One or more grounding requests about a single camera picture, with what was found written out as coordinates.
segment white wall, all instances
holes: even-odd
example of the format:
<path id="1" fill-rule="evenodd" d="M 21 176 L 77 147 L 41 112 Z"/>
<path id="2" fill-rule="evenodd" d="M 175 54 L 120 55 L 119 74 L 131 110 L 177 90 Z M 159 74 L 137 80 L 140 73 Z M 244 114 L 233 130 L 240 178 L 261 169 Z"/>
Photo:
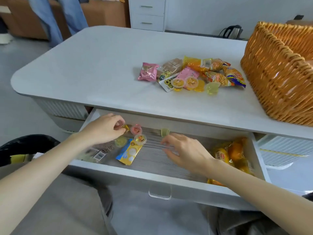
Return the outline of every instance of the white wall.
<path id="1" fill-rule="evenodd" d="M 218 35 L 241 25 L 248 38 L 258 21 L 285 23 L 296 15 L 313 20 L 313 0 L 167 0 L 166 30 Z"/>

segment drawer handle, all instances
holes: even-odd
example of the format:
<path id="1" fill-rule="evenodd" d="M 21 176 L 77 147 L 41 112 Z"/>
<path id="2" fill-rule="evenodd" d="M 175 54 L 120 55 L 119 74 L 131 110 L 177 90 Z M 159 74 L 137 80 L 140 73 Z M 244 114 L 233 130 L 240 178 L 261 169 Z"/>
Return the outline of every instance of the drawer handle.
<path id="1" fill-rule="evenodd" d="M 172 186 L 171 186 L 171 194 L 170 194 L 170 197 L 168 197 L 168 198 L 164 198 L 164 197 L 161 197 L 161 196 L 154 196 L 154 195 L 152 195 L 152 194 L 150 193 L 150 188 L 149 188 L 149 190 L 148 190 L 148 195 L 149 195 L 150 197 L 152 197 L 152 198 L 157 198 L 157 199 L 162 199 L 162 200 L 170 200 L 170 199 L 172 198 L 172 192 L 173 192 Z"/>

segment sofa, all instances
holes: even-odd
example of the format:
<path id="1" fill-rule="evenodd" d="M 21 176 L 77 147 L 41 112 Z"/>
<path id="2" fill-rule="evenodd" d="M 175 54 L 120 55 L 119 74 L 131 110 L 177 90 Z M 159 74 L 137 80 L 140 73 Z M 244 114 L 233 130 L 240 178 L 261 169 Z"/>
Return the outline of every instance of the sofa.
<path id="1" fill-rule="evenodd" d="M 63 39 L 71 36 L 60 4 L 49 0 L 54 17 L 60 28 Z M 130 27 L 128 0 L 119 1 L 89 0 L 81 4 L 89 26 L 111 25 Z M 0 16 L 12 35 L 47 39 L 39 18 L 32 11 L 28 0 L 0 0 Z"/>

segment white tabletop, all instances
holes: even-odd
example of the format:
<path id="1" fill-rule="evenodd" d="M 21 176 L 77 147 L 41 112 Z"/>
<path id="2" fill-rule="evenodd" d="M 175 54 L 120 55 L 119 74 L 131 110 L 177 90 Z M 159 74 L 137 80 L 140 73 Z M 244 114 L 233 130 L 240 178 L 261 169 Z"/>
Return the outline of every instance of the white tabletop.
<path id="1" fill-rule="evenodd" d="M 143 62 L 163 64 L 184 55 L 220 58 L 243 73 L 245 41 L 112 26 L 84 29 L 14 73 L 20 94 L 129 110 L 253 132 L 313 139 L 313 127 L 279 122 L 262 109 L 248 81 L 245 90 L 220 88 L 217 96 L 167 93 L 138 81 Z"/>

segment blue jeans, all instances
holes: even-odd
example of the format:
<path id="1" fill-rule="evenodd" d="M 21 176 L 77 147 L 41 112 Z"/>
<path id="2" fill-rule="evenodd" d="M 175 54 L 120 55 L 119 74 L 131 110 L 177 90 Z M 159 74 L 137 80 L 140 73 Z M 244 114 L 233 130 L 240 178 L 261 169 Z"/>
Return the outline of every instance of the blue jeans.
<path id="1" fill-rule="evenodd" d="M 61 31 L 53 16 L 53 12 L 48 0 L 28 0 L 29 4 L 39 17 L 41 25 L 44 28 L 46 35 L 50 41 L 50 46 L 55 47 L 63 42 Z M 88 27 L 83 10 L 80 7 L 78 0 L 58 0 L 61 4 L 63 13 L 72 35 L 78 31 Z"/>

